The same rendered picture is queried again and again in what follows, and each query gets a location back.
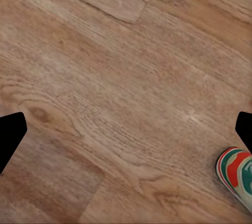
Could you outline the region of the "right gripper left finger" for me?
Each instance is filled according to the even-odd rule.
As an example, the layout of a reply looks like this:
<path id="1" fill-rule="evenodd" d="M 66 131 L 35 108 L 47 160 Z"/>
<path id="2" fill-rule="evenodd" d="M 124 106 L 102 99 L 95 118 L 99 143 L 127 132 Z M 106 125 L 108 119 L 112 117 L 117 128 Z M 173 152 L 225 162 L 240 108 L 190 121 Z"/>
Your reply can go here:
<path id="1" fill-rule="evenodd" d="M 0 117 L 0 174 L 27 132 L 23 112 Z"/>

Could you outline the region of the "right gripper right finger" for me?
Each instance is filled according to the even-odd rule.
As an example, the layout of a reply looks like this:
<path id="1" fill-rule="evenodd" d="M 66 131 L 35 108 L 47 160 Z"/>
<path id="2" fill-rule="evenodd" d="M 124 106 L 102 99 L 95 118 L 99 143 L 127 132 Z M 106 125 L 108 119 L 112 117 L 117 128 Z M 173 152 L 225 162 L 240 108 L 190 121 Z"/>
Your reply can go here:
<path id="1" fill-rule="evenodd" d="M 252 114 L 243 111 L 240 112 L 235 130 L 252 154 Z"/>

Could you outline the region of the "gym shoe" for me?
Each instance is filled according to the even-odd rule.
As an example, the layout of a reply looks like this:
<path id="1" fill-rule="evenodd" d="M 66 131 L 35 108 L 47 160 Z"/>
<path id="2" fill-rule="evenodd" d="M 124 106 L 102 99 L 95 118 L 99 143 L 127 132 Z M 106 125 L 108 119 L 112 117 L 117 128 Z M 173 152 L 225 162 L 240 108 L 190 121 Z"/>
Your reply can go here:
<path id="1" fill-rule="evenodd" d="M 252 214 L 252 154 L 229 147 L 218 157 L 215 170 L 222 183 Z"/>

